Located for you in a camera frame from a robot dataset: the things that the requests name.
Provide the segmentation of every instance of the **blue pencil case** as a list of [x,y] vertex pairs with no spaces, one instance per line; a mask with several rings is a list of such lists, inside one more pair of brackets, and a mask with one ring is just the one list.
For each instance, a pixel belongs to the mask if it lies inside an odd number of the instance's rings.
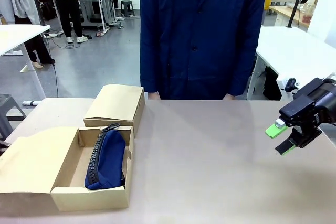
[[121,168],[126,143],[116,130],[118,126],[110,125],[97,137],[85,177],[85,187],[89,190],[109,189],[125,184]]

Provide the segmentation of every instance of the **closed cardboard box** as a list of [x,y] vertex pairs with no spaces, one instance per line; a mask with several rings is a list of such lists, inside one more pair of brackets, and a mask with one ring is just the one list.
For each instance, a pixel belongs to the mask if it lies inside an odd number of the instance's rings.
[[84,117],[86,127],[109,126],[112,123],[130,125],[138,132],[145,105],[142,87],[105,85]]
[[129,205],[133,127],[118,131],[126,142],[122,171],[125,186],[88,190],[84,181],[102,127],[58,127],[18,138],[0,157],[1,193],[51,194],[60,211],[126,208]]

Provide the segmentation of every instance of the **navy blue coat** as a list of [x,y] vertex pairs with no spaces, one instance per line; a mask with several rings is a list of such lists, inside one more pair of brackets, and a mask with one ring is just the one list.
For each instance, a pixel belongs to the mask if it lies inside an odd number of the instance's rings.
[[141,86],[162,99],[243,93],[264,0],[140,0]]

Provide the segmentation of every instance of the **gray stool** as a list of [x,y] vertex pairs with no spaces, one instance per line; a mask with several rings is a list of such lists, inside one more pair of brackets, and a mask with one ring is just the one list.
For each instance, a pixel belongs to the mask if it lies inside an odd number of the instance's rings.
[[122,0],[121,1],[121,13],[125,17],[128,17],[130,15],[135,16],[132,1],[130,1],[130,0]]
[[[22,116],[7,116],[7,113],[12,109],[17,108]],[[0,133],[3,139],[8,138],[8,136],[13,132],[13,128],[9,121],[22,121],[26,118],[25,113],[15,102],[10,94],[0,94]]]

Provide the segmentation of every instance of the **box flap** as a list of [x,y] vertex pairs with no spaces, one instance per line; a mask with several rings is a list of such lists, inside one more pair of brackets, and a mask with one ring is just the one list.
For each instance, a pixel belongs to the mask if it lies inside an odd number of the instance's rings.
[[0,193],[50,193],[77,134],[58,127],[18,138],[0,157]]
[[142,93],[142,87],[116,84],[105,85],[84,118],[132,121]]

